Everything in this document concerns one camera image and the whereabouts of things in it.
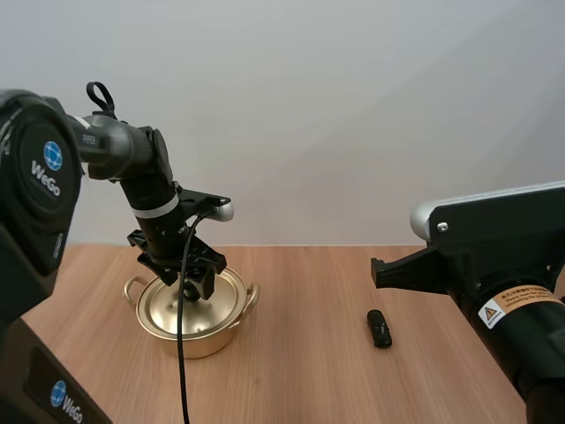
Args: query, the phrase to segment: yellow warning triangle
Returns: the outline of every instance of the yellow warning triangle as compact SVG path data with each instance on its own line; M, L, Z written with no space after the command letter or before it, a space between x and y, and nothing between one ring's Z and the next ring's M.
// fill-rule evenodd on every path
M490 320L494 314L496 314L498 311L495 311L494 309L491 309L490 307L486 307L486 319Z

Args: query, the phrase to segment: golden pot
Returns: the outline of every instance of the golden pot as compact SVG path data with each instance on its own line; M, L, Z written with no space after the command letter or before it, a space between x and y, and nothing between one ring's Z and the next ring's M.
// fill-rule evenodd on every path
M137 301L130 295L134 283L145 286ZM215 276L215 290L209 300L189 302L183 299L185 358L204 358L227 345L236 335L241 322L251 313L259 292L257 284L246 287L235 271L226 268ZM159 339L165 352L178 356L178 283L168 286L159 278L148 283L135 276L125 284L124 296L135 308L141 326Z

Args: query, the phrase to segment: pot handle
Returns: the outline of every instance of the pot handle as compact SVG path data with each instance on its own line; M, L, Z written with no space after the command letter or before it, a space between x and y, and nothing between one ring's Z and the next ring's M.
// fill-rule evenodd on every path
M124 297L127 300L127 303L132 305L132 307L135 307L137 305L137 302L132 299L132 296L130 296L130 289L132 288L133 283L140 283L146 286L148 285L148 282L145 278L141 278L140 276L135 276L134 278L130 278L129 280L127 280L127 283L125 283Z
M257 304L257 300L259 299L260 293L260 286L258 284L251 284L247 287L247 300L245 301L245 306L243 311L241 311L241 315L237 318L233 324L230 325L230 328L233 329L241 324L247 315L251 313L255 305Z

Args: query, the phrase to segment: warning label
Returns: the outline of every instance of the warning label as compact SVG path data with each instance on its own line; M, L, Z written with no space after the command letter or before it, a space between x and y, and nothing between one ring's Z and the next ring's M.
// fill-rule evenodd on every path
M491 309L490 307L486 307L485 312L486 312L486 319L487 320L490 320L491 318L494 317L494 314L496 314L496 311L494 309Z
M544 287L520 285L498 293L479 309L478 316L491 329L510 312L536 302L561 303L553 293Z

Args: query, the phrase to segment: black strap loop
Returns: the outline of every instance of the black strap loop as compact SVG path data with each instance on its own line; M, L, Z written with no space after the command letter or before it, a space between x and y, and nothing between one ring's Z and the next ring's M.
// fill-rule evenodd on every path
M102 96L104 97L104 100L96 95L96 93L94 92L95 88L98 88L100 90ZM102 111L97 110L93 112L95 115L106 115L107 117L113 117L114 119L117 119L116 114L114 113L114 110L116 110L116 105L114 104L114 99L112 99L112 96L110 95L106 86L98 81L89 82L87 84L87 95L90 100L96 103L100 107L100 109L102 109Z

